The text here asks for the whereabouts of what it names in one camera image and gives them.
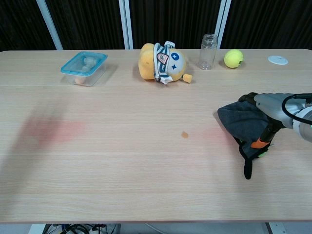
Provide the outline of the right silver and black robot hand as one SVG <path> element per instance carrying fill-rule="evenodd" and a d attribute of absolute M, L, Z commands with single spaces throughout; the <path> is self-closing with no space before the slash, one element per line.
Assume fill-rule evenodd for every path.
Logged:
<path fill-rule="evenodd" d="M 301 138 L 312 139 L 312 107 L 308 104 L 311 94 L 249 93 L 239 98 L 263 114 L 267 120 L 265 128 L 251 143 L 251 148 L 267 147 L 280 129 L 292 129 Z"/>

